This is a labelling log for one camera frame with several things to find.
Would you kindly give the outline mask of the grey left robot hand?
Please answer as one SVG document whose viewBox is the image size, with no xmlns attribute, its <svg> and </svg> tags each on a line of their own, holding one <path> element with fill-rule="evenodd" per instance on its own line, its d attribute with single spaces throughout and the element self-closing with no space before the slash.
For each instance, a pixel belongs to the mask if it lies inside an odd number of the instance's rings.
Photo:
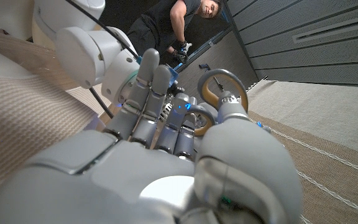
<svg viewBox="0 0 358 224">
<path fill-rule="evenodd" d="M 180 88 L 177 87 L 175 85 L 172 85 L 168 91 L 167 91 L 167 96 L 166 99 L 164 101 L 163 104 L 163 110 L 160 114 L 159 120 L 161 120 L 161 122 L 166 121 L 166 119 L 168 118 L 168 115 L 172 109 L 172 101 L 174 99 L 174 97 L 176 96 L 177 93 L 181 93 L 184 92 L 185 89 L 184 88 Z M 211 105 L 207 104 L 207 103 L 200 103 L 199 106 L 202 106 L 204 109 L 208 110 L 212 116 L 214 117 L 215 120 L 217 120 L 218 117 L 218 111 Z M 197 115 L 197 128 L 203 128 L 206 125 L 206 118 L 203 118 L 201 114 Z"/>
</svg>

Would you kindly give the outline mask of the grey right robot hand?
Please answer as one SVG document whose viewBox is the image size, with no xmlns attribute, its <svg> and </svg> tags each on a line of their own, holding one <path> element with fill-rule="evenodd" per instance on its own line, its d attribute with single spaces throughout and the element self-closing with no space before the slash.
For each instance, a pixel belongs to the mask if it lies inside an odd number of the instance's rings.
<svg viewBox="0 0 358 224">
<path fill-rule="evenodd" d="M 124 139 L 168 79 L 148 49 L 125 117 L 31 157 L 0 188 L 0 223 L 299 223 L 291 156 L 249 119 L 246 100 L 220 96 L 193 161 Z"/>
</svg>

